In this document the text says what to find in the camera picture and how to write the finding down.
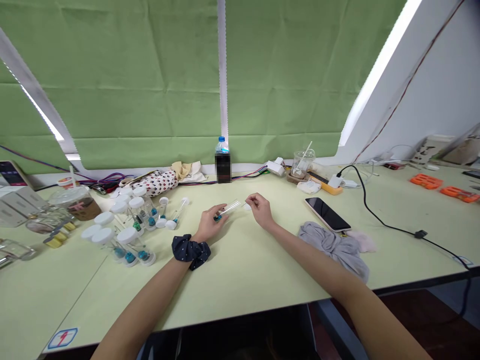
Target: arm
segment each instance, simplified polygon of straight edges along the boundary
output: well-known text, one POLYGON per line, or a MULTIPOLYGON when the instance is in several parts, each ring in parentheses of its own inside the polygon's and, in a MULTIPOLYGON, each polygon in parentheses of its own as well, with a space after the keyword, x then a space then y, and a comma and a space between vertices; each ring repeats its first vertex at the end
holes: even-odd
MULTIPOLYGON (((228 216, 219 222, 215 214, 227 204, 213 206, 201 215, 200 225, 190 241, 206 242, 214 237, 228 216)), ((134 360, 172 300, 191 262, 172 258, 123 310, 91 357, 92 360, 134 360)))
POLYGON ((255 193, 246 202, 251 206, 257 223, 346 309, 371 359, 430 359, 407 329, 359 278, 279 226, 272 218, 268 200, 255 193))

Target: hand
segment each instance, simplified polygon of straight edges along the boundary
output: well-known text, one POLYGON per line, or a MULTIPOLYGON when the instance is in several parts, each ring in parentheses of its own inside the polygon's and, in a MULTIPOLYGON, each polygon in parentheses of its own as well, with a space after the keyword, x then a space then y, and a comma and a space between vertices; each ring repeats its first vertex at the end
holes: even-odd
POLYGON ((256 192, 247 197, 245 202, 250 205, 256 222, 262 228, 269 231, 269 229, 276 224, 272 217, 272 211, 270 210, 270 202, 262 195, 256 192))
POLYGON ((227 204, 220 204, 212 206, 210 209, 201 213, 200 224, 196 234, 191 237, 191 241, 197 243, 207 242, 219 233, 223 228, 225 222, 229 219, 228 215, 222 215, 219 221, 215 221, 214 217, 218 215, 218 212, 227 206, 227 204))

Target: brown liquid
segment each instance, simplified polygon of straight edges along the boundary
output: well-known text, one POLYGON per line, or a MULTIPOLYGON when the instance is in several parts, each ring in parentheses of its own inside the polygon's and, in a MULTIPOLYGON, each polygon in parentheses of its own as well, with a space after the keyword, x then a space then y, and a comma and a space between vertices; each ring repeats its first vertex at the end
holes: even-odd
POLYGON ((72 202, 66 209, 80 221, 92 220, 102 212, 97 202, 91 197, 72 202))

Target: water bottle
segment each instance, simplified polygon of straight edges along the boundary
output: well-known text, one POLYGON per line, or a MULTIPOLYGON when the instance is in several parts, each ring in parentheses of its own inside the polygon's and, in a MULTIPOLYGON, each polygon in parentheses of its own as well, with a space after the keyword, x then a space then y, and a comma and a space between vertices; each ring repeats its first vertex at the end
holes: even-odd
POLYGON ((218 137, 218 145, 215 147, 215 169, 219 184, 232 182, 232 166, 230 162, 229 146, 223 136, 218 137))

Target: orange tray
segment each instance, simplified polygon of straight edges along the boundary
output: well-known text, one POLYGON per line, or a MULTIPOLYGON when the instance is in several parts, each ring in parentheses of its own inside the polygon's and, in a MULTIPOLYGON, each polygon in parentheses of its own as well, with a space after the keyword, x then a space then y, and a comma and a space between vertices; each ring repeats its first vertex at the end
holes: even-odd
POLYGON ((433 190, 442 186, 444 183, 443 180, 437 179, 436 177, 431 177, 425 174, 415 175, 410 179, 411 183, 416 185, 423 186, 425 189, 433 190))
POLYGON ((442 194, 445 194, 454 198, 458 198, 466 203, 473 203, 473 202, 476 202, 478 199, 480 199, 480 195, 474 192, 469 192, 469 191, 459 189, 458 187, 454 187, 454 186, 444 187, 442 190, 440 190, 440 192, 442 194))

